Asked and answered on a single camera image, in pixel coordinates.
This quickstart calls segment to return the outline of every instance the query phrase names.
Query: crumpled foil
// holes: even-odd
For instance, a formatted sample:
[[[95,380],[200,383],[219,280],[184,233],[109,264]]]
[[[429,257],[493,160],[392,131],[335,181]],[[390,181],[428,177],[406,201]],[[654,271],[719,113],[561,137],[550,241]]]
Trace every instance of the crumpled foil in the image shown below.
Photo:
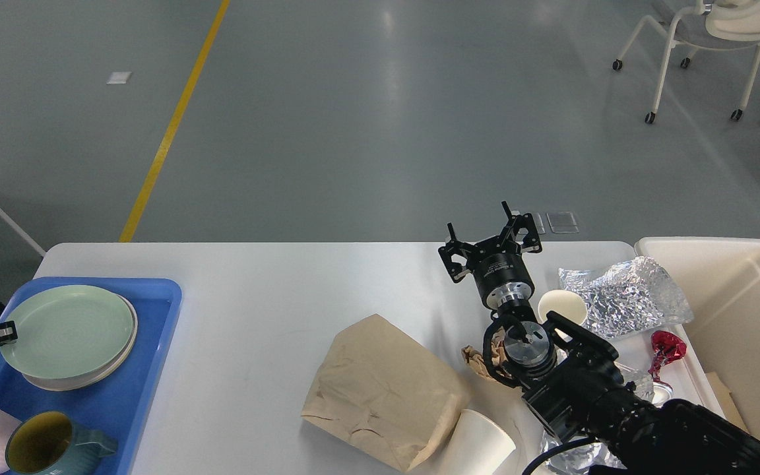
[[[623,382],[628,383],[630,381],[635,383],[636,396],[643,400],[652,402],[652,377],[648,371],[641,371],[633,369],[625,364],[615,362],[615,366],[621,370],[623,375]],[[582,435],[574,437],[574,439],[582,438]],[[561,443],[553,436],[549,435],[546,431],[541,436],[541,452],[549,451],[554,447],[561,445]],[[546,462],[547,468],[551,472],[558,475],[587,475],[588,470],[593,465],[611,466],[614,468],[625,468],[620,459],[609,452],[609,448],[606,448],[600,442],[595,442],[591,445],[583,445],[577,447],[572,451],[562,452],[561,454],[551,457]]]
[[[580,439],[583,436],[576,436],[574,439]],[[554,447],[561,445],[555,437],[544,433],[541,438],[541,452],[549,451]],[[620,459],[615,457],[609,449],[603,445],[603,442],[594,442],[594,444],[583,445],[576,449],[562,452],[557,456],[551,457],[546,462],[547,468],[553,473],[559,475],[586,475],[593,465],[611,466],[614,468],[625,468]]]
[[[597,270],[559,269],[559,280],[585,300],[583,327],[606,340],[694,319],[682,289],[651,257]]]

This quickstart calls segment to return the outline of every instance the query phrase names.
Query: blue tray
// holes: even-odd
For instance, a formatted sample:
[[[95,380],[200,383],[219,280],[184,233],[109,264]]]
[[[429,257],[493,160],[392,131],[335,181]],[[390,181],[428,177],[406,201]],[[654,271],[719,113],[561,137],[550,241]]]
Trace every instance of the blue tray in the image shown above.
[[[44,411],[66,412],[90,429],[102,430],[119,441],[119,450],[102,460],[96,475],[127,475],[133,466],[148,408],[175,331],[181,288],[167,279],[42,277],[31,280],[13,294],[0,322],[32,295],[73,284],[99,286],[122,295],[133,304],[139,329],[131,353],[102,381],[63,392],[45,391],[31,385],[5,363],[0,353],[0,409],[21,421]]]

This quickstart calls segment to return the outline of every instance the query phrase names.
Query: green plate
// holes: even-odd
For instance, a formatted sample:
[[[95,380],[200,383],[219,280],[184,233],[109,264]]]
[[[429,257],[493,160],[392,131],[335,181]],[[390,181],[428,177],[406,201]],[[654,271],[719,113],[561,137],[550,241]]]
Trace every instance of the green plate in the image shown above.
[[[19,304],[8,316],[16,342],[1,346],[13,369],[34,378],[73,378],[124,349],[133,316],[117,294],[95,286],[60,286]]]

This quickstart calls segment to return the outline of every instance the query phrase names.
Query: chair leg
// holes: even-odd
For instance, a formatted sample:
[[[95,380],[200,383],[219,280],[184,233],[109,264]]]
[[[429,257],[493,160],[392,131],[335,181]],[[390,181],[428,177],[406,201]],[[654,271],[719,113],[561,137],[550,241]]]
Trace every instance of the chair leg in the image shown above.
[[[741,98],[741,105],[736,111],[732,112],[732,120],[740,120],[744,111],[747,110],[749,104],[749,96],[752,93],[752,84],[755,84],[755,75],[758,73],[758,65],[760,64],[760,43],[755,48],[755,57],[752,59],[752,69],[750,70],[749,78],[747,79],[747,87],[744,89],[744,94]]]
[[[623,61],[623,57],[627,56],[627,51],[629,51],[629,48],[633,45],[633,42],[635,42],[635,38],[639,37],[639,33],[641,33],[641,30],[647,24],[648,22],[654,22],[656,21],[655,18],[652,18],[650,15],[645,15],[638,24],[635,25],[635,30],[633,30],[633,33],[629,37],[629,40],[627,41],[627,44],[623,46],[623,49],[621,50],[621,53],[617,55],[618,61]]]
[[[658,72],[658,84],[655,86],[655,99],[652,100],[652,110],[645,117],[645,123],[654,123],[655,114],[658,113],[658,105],[661,103],[661,90],[664,88],[664,77],[667,76],[667,66],[670,63],[670,52],[676,47],[674,35],[676,24],[670,25],[667,42],[664,43],[664,57],[661,59],[661,71]]]
[[[687,56],[685,56],[685,59],[682,59],[682,62],[679,63],[679,67],[681,67],[682,69],[688,69],[688,66],[691,66],[691,60],[693,60],[693,58],[697,56],[697,51],[699,51],[699,48],[697,48],[696,46],[691,46],[691,51],[688,51],[688,54]]]
[[[8,213],[5,213],[2,208],[0,208],[0,218],[2,218],[6,225],[10,226],[10,228],[19,235],[19,237],[23,238],[23,240],[26,241],[29,246],[31,246],[31,249],[39,253],[40,257],[46,256],[46,250],[43,249],[43,247],[40,247],[40,244],[38,244],[37,241],[34,241],[27,234],[27,232],[24,231],[23,228],[19,228],[19,225],[14,220],[12,220],[11,217],[8,216]]]

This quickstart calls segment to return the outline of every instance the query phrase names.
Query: paper bag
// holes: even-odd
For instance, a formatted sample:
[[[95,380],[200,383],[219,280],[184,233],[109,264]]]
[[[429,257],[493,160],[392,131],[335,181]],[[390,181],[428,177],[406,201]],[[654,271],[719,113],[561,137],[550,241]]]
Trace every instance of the paper bag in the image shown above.
[[[372,315],[334,338],[301,417],[409,472],[450,435],[470,397],[452,367]]]

